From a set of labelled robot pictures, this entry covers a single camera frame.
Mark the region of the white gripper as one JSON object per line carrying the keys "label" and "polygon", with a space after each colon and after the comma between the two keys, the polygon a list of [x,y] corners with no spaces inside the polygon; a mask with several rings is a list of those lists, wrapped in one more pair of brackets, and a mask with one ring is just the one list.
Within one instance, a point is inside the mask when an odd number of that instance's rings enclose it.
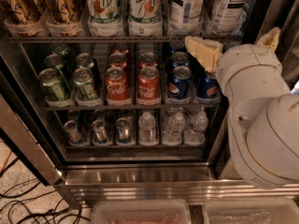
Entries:
{"label": "white gripper", "polygon": [[185,47],[208,72],[216,70],[221,91],[229,101],[272,99],[290,91],[274,52],[280,32],[274,27],[258,39],[257,45],[236,46],[223,55],[221,42],[199,36],[186,36]]}

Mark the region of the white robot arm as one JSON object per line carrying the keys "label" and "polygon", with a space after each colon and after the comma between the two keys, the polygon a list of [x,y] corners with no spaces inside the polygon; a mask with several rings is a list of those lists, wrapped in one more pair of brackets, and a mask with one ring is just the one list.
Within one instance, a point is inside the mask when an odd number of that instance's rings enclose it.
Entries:
{"label": "white robot arm", "polygon": [[299,95],[282,76],[275,50],[280,29],[255,44],[227,51],[211,39],[188,35],[187,51],[216,75],[227,111],[231,159],[252,186],[275,189],[299,180]]}

